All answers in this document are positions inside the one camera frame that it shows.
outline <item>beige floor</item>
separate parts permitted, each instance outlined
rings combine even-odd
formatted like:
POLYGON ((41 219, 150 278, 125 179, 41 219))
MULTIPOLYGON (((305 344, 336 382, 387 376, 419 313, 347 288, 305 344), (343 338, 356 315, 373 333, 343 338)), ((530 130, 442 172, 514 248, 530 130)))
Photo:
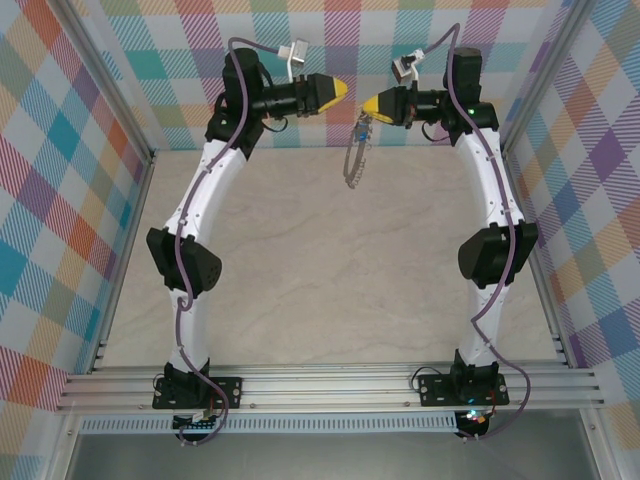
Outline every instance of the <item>beige floor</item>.
MULTIPOLYGON (((160 154, 104 359, 160 365, 169 297, 146 244, 188 184, 198 152, 160 154)), ((448 147, 376 148, 356 190, 343 149, 257 150, 216 220, 223 260, 208 341, 213 364, 448 361, 469 328, 459 245, 477 230, 469 180, 448 147)), ((517 277, 499 349, 555 353, 529 268, 517 277)))

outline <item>white vented strip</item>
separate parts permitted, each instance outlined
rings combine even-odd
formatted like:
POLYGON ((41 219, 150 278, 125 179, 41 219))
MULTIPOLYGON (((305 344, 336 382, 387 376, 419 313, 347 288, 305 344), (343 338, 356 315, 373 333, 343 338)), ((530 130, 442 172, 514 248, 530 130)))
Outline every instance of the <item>white vented strip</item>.
MULTIPOLYGON (((81 434, 175 433, 168 415, 87 415, 81 434)), ((249 414, 232 413, 225 433, 382 433, 455 432, 455 415, 448 412, 398 414, 249 414)), ((187 433, 206 430, 186 430, 187 433)))

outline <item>marble-patterned floor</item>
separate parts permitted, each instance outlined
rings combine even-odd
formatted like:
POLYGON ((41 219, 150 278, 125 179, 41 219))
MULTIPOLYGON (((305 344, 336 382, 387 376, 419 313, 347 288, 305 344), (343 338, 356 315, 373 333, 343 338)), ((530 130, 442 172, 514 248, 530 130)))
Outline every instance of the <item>marble-patterned floor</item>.
MULTIPOLYGON (((256 150, 209 248, 212 364, 449 361, 470 328, 459 245, 477 231, 469 180, 449 147, 375 148, 356 190, 344 149, 256 150)), ((162 227, 199 152, 162 152, 108 341, 105 365, 160 365, 173 318, 145 236, 162 227)), ((555 352, 528 266, 505 304, 499 350, 555 352)))

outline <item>purple cable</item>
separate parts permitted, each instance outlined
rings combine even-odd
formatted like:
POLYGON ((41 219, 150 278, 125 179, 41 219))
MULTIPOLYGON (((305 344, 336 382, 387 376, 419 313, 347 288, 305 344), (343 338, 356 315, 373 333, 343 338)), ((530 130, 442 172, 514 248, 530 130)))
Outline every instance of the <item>purple cable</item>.
MULTIPOLYGON (((476 125, 476 122, 473 121, 473 119, 467 114, 466 110, 460 105, 460 102, 456 97, 456 92, 453 89, 453 56, 456 48, 456 42, 458 41, 458 34, 460 33, 460 24, 456 23, 455 25, 453 25, 440 40, 438 40, 436 43, 434 43, 429 48, 427 48, 424 52, 426 54, 432 51, 433 49, 435 49, 436 47, 438 47, 452 33, 453 33, 453 38, 451 39, 451 45, 449 46, 449 53, 447 55, 447 88, 449 90, 449 95, 451 97, 451 101, 453 102, 453 105, 456 107, 456 110, 458 111, 460 116, 462 116, 462 118, 464 118, 467 121, 467 123, 471 126, 473 132, 478 136, 478 138, 480 139, 480 143, 482 143, 482 146, 487 152, 489 160, 491 161, 491 166, 493 167, 493 171, 496 175, 496 181, 498 182, 498 190, 500 191, 500 199, 502 200, 502 206, 504 208, 504 216, 507 219, 507 225, 509 227, 509 253, 507 255, 507 261, 506 261, 504 270, 502 272, 502 275, 500 276, 500 281, 498 282, 498 285, 496 286, 496 290, 493 292, 493 295, 491 295, 491 298, 489 299, 487 304, 482 308, 482 310, 480 310, 476 315, 473 316, 473 318, 471 319, 471 324, 473 325, 473 328, 478 333, 478 335, 480 335, 480 338, 482 338, 485 345, 489 347, 489 350, 491 351, 491 353, 493 353, 493 355, 498 360, 500 360, 502 363, 504 363, 508 367, 511 367, 514 370, 520 372, 524 377, 524 380, 527 385, 526 391, 524 394, 524 399, 522 400, 520 407, 518 407, 518 410, 516 410, 516 412, 509 418, 508 421, 506 421, 504 424, 500 425, 498 428, 496 428, 495 430, 492 430, 491 432, 487 433, 482 437, 482 439, 487 439, 497 435, 498 433, 508 428, 513 422, 517 420, 517 418, 520 415, 522 415, 524 408, 527 406, 527 403, 529 402, 529 397, 531 396, 531 379, 529 378, 529 375, 527 375, 527 372, 525 372, 521 367, 519 367, 515 363, 510 362, 509 360, 504 358, 502 355, 500 355, 500 353, 496 350, 496 348, 491 344, 491 340, 484 334, 482 329, 478 326, 478 321, 491 309, 493 304, 498 299, 498 295, 500 295, 500 292, 502 291, 502 289, 507 283, 507 278, 509 276, 509 272, 511 271, 511 267, 513 265, 513 259, 516 253, 516 241, 515 241, 516 231, 515 231, 515 226, 513 224, 513 218, 511 218, 511 211, 509 210, 509 199, 507 198, 507 191, 504 186, 504 182, 502 180, 502 175, 500 174, 500 168, 498 167, 498 162, 496 160, 496 157, 494 153, 491 151, 491 146, 489 145, 489 142, 485 138, 482 131, 480 131, 480 129, 478 128, 478 125, 476 125)), ((475 438, 476 440, 478 440, 480 437, 470 436, 470 438, 475 438)))
POLYGON ((191 282, 189 282, 189 277, 187 276, 187 270, 185 269, 184 262, 182 261, 182 252, 180 251, 180 243, 182 240, 182 228, 184 225, 187 224, 186 219, 189 214, 188 213, 189 206, 193 201, 193 197, 195 197, 198 187, 202 183, 202 180, 204 180, 205 175, 211 173, 212 167, 224 156, 225 153, 227 153, 227 151, 231 148, 231 145, 233 145, 233 143, 240 136, 240 132, 242 132, 244 124, 247 121, 247 114, 249 111, 249 95, 247 93, 247 84, 242 74, 240 62, 238 61, 238 57, 233 51, 233 44, 236 42, 244 43, 246 45, 249 45, 254 48, 258 48, 260 50, 264 50, 266 52, 275 53, 275 54, 278 53, 278 51, 275 48, 265 47, 263 45, 254 43, 250 40, 245 40, 239 37, 232 37, 229 39, 229 43, 227 44, 229 48, 229 56, 231 57, 233 66, 235 67, 236 73, 238 74, 238 80, 240 82, 240 90, 242 91, 242 114, 240 116, 240 122, 238 123, 238 126, 236 127, 235 131, 233 132, 233 135, 231 135, 231 138, 229 139, 229 141, 225 144, 224 147, 222 147, 222 150, 220 150, 218 154, 207 164, 207 166, 205 167, 205 170, 200 172, 200 175, 198 175, 198 178, 196 178, 196 181, 193 182, 193 187, 191 187, 191 189, 189 190, 189 193, 187 194, 187 198, 184 201, 184 205, 182 206, 182 212, 180 213, 180 218, 178 219, 178 227, 176 229, 176 241, 174 244, 174 253, 176 256, 176 264, 178 265, 178 270, 180 271, 180 276, 182 277, 182 281, 184 282, 184 286, 187 290, 187 297, 186 297, 186 302, 184 301, 185 300, 184 297, 178 298, 178 308, 176 309, 176 332, 175 332, 176 344, 178 345, 178 350, 180 352, 180 356, 182 357, 182 360, 184 360, 184 363, 198 378, 200 378, 200 380, 204 381, 207 385, 213 388, 213 390, 222 397, 222 401, 224 402, 224 414, 221 421, 218 422, 218 426, 199 442, 198 441, 191 442, 186 440, 183 435, 183 431, 185 427, 180 428, 178 435, 180 437, 180 440, 182 441, 182 445, 189 445, 194 447, 197 447, 198 445, 202 445, 204 443, 211 441, 213 437, 215 437, 217 433, 222 429, 222 427, 224 427, 225 423, 227 422, 227 416, 229 415, 229 399, 227 398, 225 393, 222 391, 222 389, 218 385, 216 385, 211 380, 209 380, 207 376, 203 375, 196 368, 196 366, 193 364, 193 362, 191 362, 187 354, 184 352, 184 346, 182 345, 182 335, 180 332, 180 319, 182 317, 182 312, 186 312, 193 305, 193 287, 191 286, 191 282))

